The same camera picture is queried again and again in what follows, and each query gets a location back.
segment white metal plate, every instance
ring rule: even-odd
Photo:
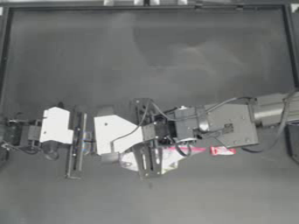
[[[55,141],[71,144],[73,130],[69,129],[71,112],[61,108],[49,108],[43,112],[40,142]]]
[[[97,154],[111,153],[111,142],[123,135],[132,132],[136,125],[117,115],[95,117],[95,129],[97,140]],[[129,136],[115,141],[115,152],[125,151],[131,146],[143,142],[141,128]]]

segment black frame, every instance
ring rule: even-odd
[[[164,5],[149,6],[149,0],[144,0],[144,5],[133,6],[133,1],[119,2],[115,6],[104,6],[104,2],[48,2],[48,3],[7,3],[3,4],[3,31],[0,37],[0,113],[4,110],[4,97],[5,97],[5,62],[8,59],[8,46],[9,46],[9,34],[12,25],[12,16],[16,10],[39,10],[39,11],[180,11],[180,10],[196,10],[196,11],[268,11],[280,10],[283,14],[284,22],[284,34],[290,52],[291,67],[294,73],[294,87],[299,88],[299,54],[298,46],[295,42],[295,27],[292,20],[292,10],[290,3],[243,3],[243,4],[212,4],[199,1],[188,3],[188,5],[175,5],[174,3],[166,3]]]

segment gray floor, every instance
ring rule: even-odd
[[[279,11],[17,12],[4,112],[36,117],[57,101],[124,105],[151,97],[166,108],[234,95],[288,91],[292,71]],[[260,133],[263,145],[274,129]],[[57,162],[13,154],[0,172],[0,223],[290,223],[299,212],[299,167],[282,141],[266,153],[203,153],[141,181],[87,157],[81,180]]]

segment cable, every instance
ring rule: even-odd
[[[227,103],[230,102],[235,102],[235,101],[239,101],[239,100],[243,100],[243,99],[247,99],[247,100],[252,100],[255,99],[254,97],[250,97],[250,96],[242,96],[242,97],[234,97],[234,98],[230,98],[227,99],[226,101],[218,103],[216,105],[211,106],[210,108],[206,109],[206,113],[210,113],[211,111],[214,111],[215,109],[220,108],[223,105],[226,105]],[[152,105],[155,107],[155,109],[157,110],[157,112],[163,115],[163,117],[168,120],[168,121],[172,121],[172,122],[179,122],[179,121],[183,121],[183,120],[187,120],[187,119],[191,119],[191,118],[199,118],[203,116],[203,114],[200,115],[188,115],[183,118],[179,118],[179,119],[175,119],[175,118],[171,118],[160,109],[160,107],[155,104],[155,102],[152,101]]]
[[[284,108],[283,108],[283,113],[282,113],[282,116],[280,116],[280,123],[279,123],[279,128],[278,128],[278,131],[275,133],[275,141],[270,144],[268,147],[266,147],[266,149],[263,150],[251,150],[248,148],[243,148],[242,147],[242,150],[246,151],[246,152],[250,152],[250,153],[259,153],[259,152],[263,152],[268,149],[272,149],[276,145],[276,142],[284,132],[284,129],[286,129],[286,123],[287,123],[287,117],[290,115],[290,103],[291,103],[291,100],[292,100],[292,97],[295,96],[296,94],[296,91],[291,92],[286,98],[283,99],[284,101]]]
[[[206,113],[210,113],[211,111],[214,111],[215,109],[220,108],[223,105],[226,105],[227,103],[231,103],[231,102],[235,102],[235,101],[239,101],[239,100],[254,100],[255,98],[254,97],[250,97],[250,96],[240,96],[240,97],[234,97],[234,98],[230,98],[227,99],[226,101],[218,103],[216,105],[211,106],[210,108],[206,109]]]
[[[27,153],[28,155],[35,155],[41,150],[39,147],[32,146],[13,146],[7,141],[4,141],[4,144],[1,145],[8,150],[21,151]]]
[[[115,141],[117,141],[119,139],[124,138],[124,137],[128,137],[131,136],[136,131],[137,129],[140,128],[140,126],[143,125],[144,123],[144,120],[145,120],[145,116],[147,116],[147,113],[148,113],[148,109],[149,109],[149,104],[151,104],[152,100],[148,99],[147,100],[147,104],[145,104],[145,108],[144,108],[144,114],[143,114],[143,118],[140,120],[140,123],[136,125],[135,129],[127,133],[125,135],[117,137],[116,139],[113,139],[111,142],[109,142],[109,146],[111,146],[111,150],[115,151]]]
[[[174,141],[174,139],[168,136],[167,137],[174,145],[174,148],[176,149],[178,153],[183,156],[183,157],[188,157],[191,154],[192,154],[192,147],[190,146],[190,143],[187,143],[187,149],[188,149],[188,152],[184,153],[179,144]]]

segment pink object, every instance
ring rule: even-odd
[[[236,154],[236,149],[228,149],[226,146],[210,147],[210,154],[212,156],[235,155]]]

